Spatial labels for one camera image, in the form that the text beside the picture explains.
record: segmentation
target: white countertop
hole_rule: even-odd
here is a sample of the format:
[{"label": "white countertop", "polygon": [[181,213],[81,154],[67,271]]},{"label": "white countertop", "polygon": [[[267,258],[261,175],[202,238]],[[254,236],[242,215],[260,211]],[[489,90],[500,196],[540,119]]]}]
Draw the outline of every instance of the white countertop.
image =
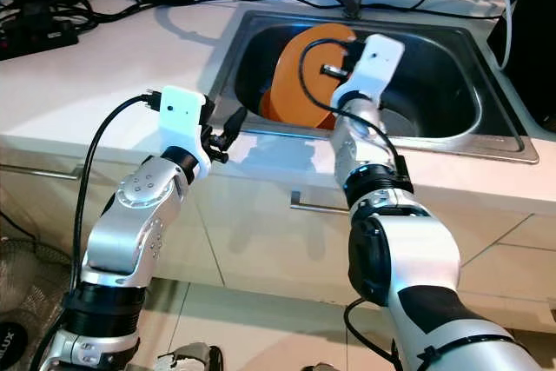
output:
[{"label": "white countertop", "polygon": [[[110,9],[115,1],[98,2]],[[81,35],[77,45],[0,62],[0,145],[84,156],[100,122],[123,100],[168,84],[208,93],[243,13],[252,9],[322,14],[284,3],[159,8],[101,25]],[[480,47],[491,25],[392,12],[367,12],[364,17],[467,27]],[[486,59],[493,62],[489,54]],[[496,71],[495,75],[519,105],[506,78]],[[532,126],[523,121],[526,111],[516,111],[526,129]],[[130,162],[136,153],[158,152],[156,125],[155,112],[141,105],[127,109],[109,126],[97,151],[99,158]],[[556,142],[533,138],[533,146],[539,154],[534,165],[405,149],[401,153],[418,195],[556,214]],[[242,133],[230,150],[229,163],[215,164],[214,170],[337,187],[334,154],[324,140]]]}]

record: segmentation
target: white cable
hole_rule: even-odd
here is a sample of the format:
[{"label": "white cable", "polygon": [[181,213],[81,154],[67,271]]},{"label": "white cable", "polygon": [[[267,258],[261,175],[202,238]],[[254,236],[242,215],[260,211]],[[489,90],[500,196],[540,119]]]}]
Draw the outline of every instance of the white cable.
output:
[{"label": "white cable", "polygon": [[506,48],[504,51],[504,59],[502,64],[497,65],[500,70],[503,70],[507,66],[507,62],[510,59],[510,49],[512,48],[512,2],[510,0],[504,0],[506,4]]}]

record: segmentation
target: cabinet door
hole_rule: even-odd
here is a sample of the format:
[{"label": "cabinet door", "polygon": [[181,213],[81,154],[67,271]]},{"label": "cabinet door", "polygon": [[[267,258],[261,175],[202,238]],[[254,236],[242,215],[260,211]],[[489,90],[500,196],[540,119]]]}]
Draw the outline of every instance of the cabinet door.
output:
[{"label": "cabinet door", "polygon": [[554,251],[498,244],[462,269],[460,289],[547,302],[549,298],[556,298],[554,271]]},{"label": "cabinet door", "polygon": [[[79,161],[63,156],[10,151],[3,153],[3,163],[71,172]],[[133,164],[93,164],[83,214],[83,247],[117,184],[135,169]],[[70,253],[79,181],[0,171],[0,187],[3,210],[22,226],[40,235],[42,241]],[[156,276],[222,285],[192,193],[188,194],[178,219],[166,230],[163,242]]]},{"label": "cabinet door", "polygon": [[556,217],[533,215],[501,242],[556,251]]},{"label": "cabinet door", "polygon": [[556,333],[556,321],[551,305],[546,301],[478,295],[465,291],[460,291],[459,295],[467,308],[504,328]]},{"label": "cabinet door", "polygon": [[202,219],[229,288],[347,303],[346,215],[291,209],[292,190],[305,203],[345,208],[340,190],[209,176],[196,184]]},{"label": "cabinet door", "polygon": [[496,210],[481,206],[422,202],[450,230],[465,264],[508,230],[522,222],[527,213]]}]

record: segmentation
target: metal handle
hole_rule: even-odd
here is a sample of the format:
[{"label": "metal handle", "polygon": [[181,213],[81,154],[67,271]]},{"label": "metal handle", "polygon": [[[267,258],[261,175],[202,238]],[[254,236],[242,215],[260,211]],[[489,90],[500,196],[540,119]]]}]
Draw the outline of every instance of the metal handle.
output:
[{"label": "metal handle", "polygon": [[59,180],[78,181],[83,174],[83,165],[76,165],[76,167],[72,169],[71,172],[63,173],[62,171],[54,171],[49,169],[32,169],[30,167],[0,164],[0,171],[9,171],[10,173],[27,174],[31,176],[57,178]]},{"label": "metal handle", "polygon": [[318,204],[301,203],[301,191],[292,191],[289,199],[289,208],[296,210],[307,210],[309,212],[331,213],[334,215],[349,215],[348,209],[333,208],[331,206],[320,206]]}]

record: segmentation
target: sink basin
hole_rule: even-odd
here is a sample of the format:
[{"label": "sink basin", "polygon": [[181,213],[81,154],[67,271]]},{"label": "sink basin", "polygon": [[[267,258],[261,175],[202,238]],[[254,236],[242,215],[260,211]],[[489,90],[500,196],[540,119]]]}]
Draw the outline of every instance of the sink basin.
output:
[{"label": "sink basin", "polygon": [[344,23],[358,38],[381,33],[403,42],[404,56],[382,95],[382,120],[396,146],[535,163],[537,154],[467,30],[431,25],[348,21],[250,11],[240,24],[209,96],[212,122],[222,124],[241,103],[244,130],[328,138],[330,131],[258,115],[286,44],[311,26]]}]

